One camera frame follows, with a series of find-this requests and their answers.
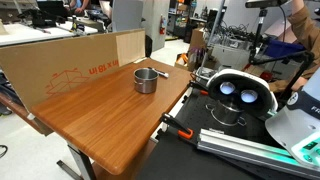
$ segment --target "box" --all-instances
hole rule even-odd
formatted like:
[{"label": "box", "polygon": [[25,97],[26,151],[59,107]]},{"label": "box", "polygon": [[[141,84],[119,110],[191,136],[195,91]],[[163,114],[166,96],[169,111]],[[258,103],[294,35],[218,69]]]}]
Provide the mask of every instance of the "box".
[{"label": "box", "polygon": [[174,67],[177,67],[177,68],[180,68],[180,69],[183,69],[183,70],[189,70],[188,69],[188,55],[186,53],[181,53],[181,54],[178,54],[177,55],[177,58],[176,58],[176,62],[174,63]]},{"label": "box", "polygon": [[188,9],[187,5],[179,4],[179,6],[178,6],[178,10],[180,10],[180,11],[186,11],[187,9]]},{"label": "box", "polygon": [[[180,58],[181,55],[182,54],[178,54],[177,55],[177,60]],[[188,60],[187,60],[187,63],[185,65],[179,64],[176,61],[175,64],[174,64],[174,67],[193,72],[195,70],[195,68],[198,68],[198,67],[201,66],[201,62],[199,62],[199,64],[196,64],[195,61],[192,60],[192,58],[194,58],[195,56],[193,56],[193,54],[191,52],[188,53],[187,57],[188,57]],[[213,69],[215,64],[216,64],[216,60],[215,59],[209,59],[204,64],[204,67],[209,68],[209,69]]]},{"label": "box", "polygon": [[0,48],[0,66],[30,110],[143,58],[144,38],[143,30],[132,30],[9,46]]},{"label": "box", "polygon": [[205,48],[206,43],[203,40],[203,28],[197,28],[192,31],[189,51],[193,48]]}]

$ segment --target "black clamp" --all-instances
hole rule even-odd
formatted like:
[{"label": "black clamp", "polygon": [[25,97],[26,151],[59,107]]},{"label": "black clamp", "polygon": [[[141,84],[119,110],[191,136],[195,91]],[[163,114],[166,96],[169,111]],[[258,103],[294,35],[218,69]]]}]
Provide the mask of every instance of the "black clamp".
[{"label": "black clamp", "polygon": [[163,113],[160,121],[166,123],[167,125],[178,129],[178,135],[180,137],[191,139],[193,136],[193,130],[186,128],[183,123],[179,122],[176,118],[171,116],[170,114]]}]

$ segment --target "metal pot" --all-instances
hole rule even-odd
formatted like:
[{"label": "metal pot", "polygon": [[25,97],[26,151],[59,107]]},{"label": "metal pot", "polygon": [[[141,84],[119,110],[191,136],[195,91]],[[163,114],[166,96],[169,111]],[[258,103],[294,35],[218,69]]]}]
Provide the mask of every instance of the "metal pot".
[{"label": "metal pot", "polygon": [[135,90],[144,94],[155,92],[157,89],[158,76],[159,74],[152,69],[141,68],[135,70]]},{"label": "metal pot", "polygon": [[243,110],[237,108],[234,104],[222,103],[221,101],[217,101],[215,106],[211,109],[213,118],[226,126],[235,126],[237,124],[245,126],[247,123],[241,117],[242,113]]}]

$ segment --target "cabinet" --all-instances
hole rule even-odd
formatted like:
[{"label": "cabinet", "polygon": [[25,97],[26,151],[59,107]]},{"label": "cabinet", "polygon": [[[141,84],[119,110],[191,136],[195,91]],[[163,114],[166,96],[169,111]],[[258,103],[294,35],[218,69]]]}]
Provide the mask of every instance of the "cabinet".
[{"label": "cabinet", "polygon": [[170,8],[168,14],[167,32],[183,38],[189,18],[190,6],[183,3],[176,3],[175,8]]}]

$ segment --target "gray floor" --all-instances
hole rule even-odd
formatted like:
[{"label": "gray floor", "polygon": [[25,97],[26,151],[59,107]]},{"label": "gray floor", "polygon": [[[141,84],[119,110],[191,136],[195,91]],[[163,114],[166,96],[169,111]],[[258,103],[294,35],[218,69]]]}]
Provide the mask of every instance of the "gray floor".
[{"label": "gray floor", "polygon": [[[182,40],[168,41],[151,57],[174,65],[177,54],[187,52],[188,47]],[[9,147],[0,159],[1,180],[71,180],[56,164],[58,160],[79,173],[66,142],[57,134],[45,137],[15,114],[1,116],[0,127],[0,145]]]}]

